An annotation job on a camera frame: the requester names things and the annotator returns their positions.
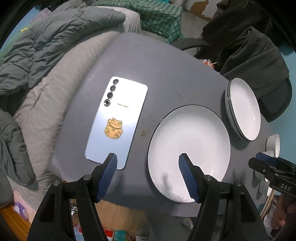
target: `gray table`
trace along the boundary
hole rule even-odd
[[[253,142],[241,140],[232,130],[225,111],[228,80],[194,57],[168,44],[138,34],[122,34],[99,58],[76,93],[65,116],[49,170],[65,181],[91,173],[97,163],[84,151],[90,129],[106,86],[112,76],[135,80],[148,92],[124,170],[116,171],[106,200],[130,208],[160,211],[175,216],[196,216],[200,205],[175,203],[162,196],[147,170],[147,151],[152,134],[173,109],[198,104],[214,111],[224,122],[231,141],[231,158],[224,182],[242,180],[255,204],[265,202],[258,194],[248,160],[265,150],[272,134],[261,117],[261,130]]]

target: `wooden board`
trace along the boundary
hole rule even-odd
[[[111,230],[126,230],[131,238],[146,221],[143,211],[130,209],[107,201],[96,204],[96,209],[103,227]]]
[[[26,241],[31,227],[29,221],[24,220],[13,210],[13,204],[0,209],[6,223],[20,241]]]

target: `green checkered cloth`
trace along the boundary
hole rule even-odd
[[[123,7],[141,14],[143,30],[172,43],[185,36],[181,32],[182,8],[155,0],[98,0],[92,6]]]

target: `gray comforter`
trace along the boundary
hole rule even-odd
[[[24,30],[0,61],[0,206],[12,199],[6,176],[23,186],[35,180],[21,130],[12,117],[25,94],[73,43],[91,32],[122,24],[125,17],[112,9],[71,0]]]

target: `gold cat sticker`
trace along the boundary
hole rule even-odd
[[[105,128],[106,136],[112,139],[118,139],[122,134],[122,121],[115,118],[109,119]]]

